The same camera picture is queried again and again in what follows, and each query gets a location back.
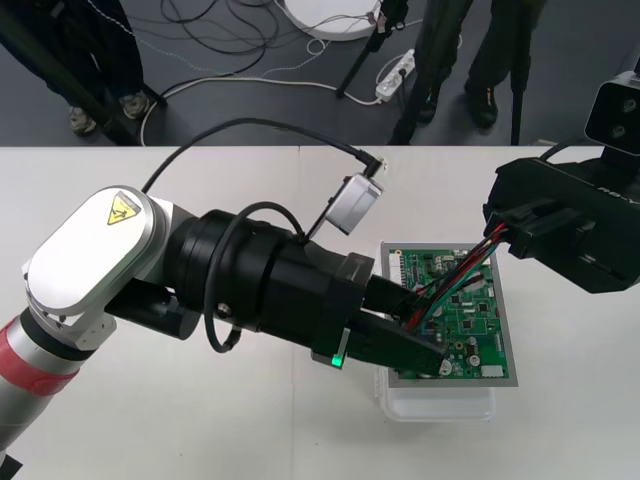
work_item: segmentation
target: red and black wires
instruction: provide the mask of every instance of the red and black wires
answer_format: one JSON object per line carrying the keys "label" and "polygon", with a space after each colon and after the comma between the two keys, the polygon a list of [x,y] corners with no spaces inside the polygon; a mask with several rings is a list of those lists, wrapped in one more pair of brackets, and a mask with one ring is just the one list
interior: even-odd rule
{"label": "red and black wires", "polygon": [[507,231],[508,228],[504,223],[498,225],[493,232],[467,253],[455,269],[417,290],[420,298],[414,304],[414,313],[405,324],[405,329],[410,332],[414,331],[422,322],[431,318],[451,295],[460,288],[464,288],[473,273],[493,254],[498,244],[505,241]]}

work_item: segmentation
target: person's leg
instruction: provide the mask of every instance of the person's leg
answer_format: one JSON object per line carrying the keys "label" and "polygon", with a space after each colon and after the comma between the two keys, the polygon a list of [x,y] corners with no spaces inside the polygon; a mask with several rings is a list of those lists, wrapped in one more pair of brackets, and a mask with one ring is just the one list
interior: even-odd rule
{"label": "person's leg", "polygon": [[[101,16],[87,0],[66,0],[74,17],[88,29],[102,47],[95,55],[98,67],[111,94],[120,99],[125,115],[138,118],[149,107],[141,92],[144,83],[142,61],[135,38],[122,27]],[[95,7],[131,31],[131,25],[119,0],[92,0]]]}
{"label": "person's leg", "polygon": [[[99,73],[91,61],[90,57],[79,57],[74,52],[69,51],[65,42],[58,35],[54,26],[54,22],[48,16],[41,12],[37,12],[28,7],[27,4],[21,2],[6,2],[5,7],[10,10],[11,14],[17,21],[22,23],[36,39],[45,46],[56,59],[64,64],[83,84],[83,86],[96,98],[102,98],[104,94],[104,85],[100,80]],[[19,51],[13,48],[13,45],[6,39],[0,37],[0,44],[18,60],[27,70],[41,78],[49,90],[61,95],[71,106],[69,114],[69,122],[74,133],[86,135],[96,128],[96,123],[89,118],[84,111],[79,108],[73,98],[61,92],[55,84],[50,82],[46,74],[40,70],[38,65],[34,65],[31,61],[24,57]]]}
{"label": "person's leg", "polygon": [[467,106],[480,128],[490,128],[498,119],[494,89],[507,78],[513,64],[522,1],[493,0],[489,30],[469,69]]}
{"label": "person's leg", "polygon": [[[427,103],[424,105],[422,111],[420,112],[420,121],[422,123],[430,123],[436,114],[436,110],[438,108],[438,99],[440,96],[440,88],[442,87],[444,81],[451,75],[453,66],[458,59],[458,41],[460,32],[462,31],[462,22],[464,21],[464,18],[466,17],[467,12],[469,11],[469,7],[472,3],[473,0],[468,0],[466,9],[458,19],[457,35],[451,39],[451,42],[447,46],[443,62],[438,69],[436,79],[434,81],[433,87],[431,88],[431,94],[427,99]],[[415,47],[416,69],[418,70],[424,64],[426,57],[428,56],[427,50],[429,49],[430,39],[432,38],[433,32],[437,27],[442,9],[446,7],[446,0],[427,1],[427,8],[424,16],[425,24],[420,31],[420,35]]]}

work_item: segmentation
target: round white base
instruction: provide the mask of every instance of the round white base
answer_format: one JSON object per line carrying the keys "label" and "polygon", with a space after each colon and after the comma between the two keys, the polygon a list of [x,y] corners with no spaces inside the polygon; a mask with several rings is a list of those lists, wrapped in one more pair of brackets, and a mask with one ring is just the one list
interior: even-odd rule
{"label": "round white base", "polygon": [[378,11],[376,0],[281,0],[293,24],[304,29],[312,37],[334,42],[368,37],[373,25],[367,20],[339,18],[326,23],[324,20],[339,15],[361,16]]}

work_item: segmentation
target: yellow warning sticker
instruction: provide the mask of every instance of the yellow warning sticker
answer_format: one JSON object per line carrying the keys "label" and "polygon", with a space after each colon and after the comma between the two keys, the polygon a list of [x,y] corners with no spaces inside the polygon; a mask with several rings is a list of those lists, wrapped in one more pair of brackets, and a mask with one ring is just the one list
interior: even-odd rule
{"label": "yellow warning sticker", "polygon": [[123,222],[129,218],[135,217],[142,209],[124,192],[120,191],[113,197],[111,204],[111,212],[109,212],[109,221],[107,225],[114,225]]}

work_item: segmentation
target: power strip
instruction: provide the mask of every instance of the power strip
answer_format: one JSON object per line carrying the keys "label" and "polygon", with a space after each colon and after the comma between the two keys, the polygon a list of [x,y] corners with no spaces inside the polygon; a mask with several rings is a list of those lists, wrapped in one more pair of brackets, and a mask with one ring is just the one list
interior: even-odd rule
{"label": "power strip", "polygon": [[409,49],[409,51],[398,60],[396,66],[384,77],[384,80],[376,87],[376,97],[383,102],[391,100],[398,88],[402,85],[402,76],[398,72],[404,69],[407,72],[405,78],[408,78],[409,74],[415,70],[416,63],[413,59],[413,52],[413,48]]}

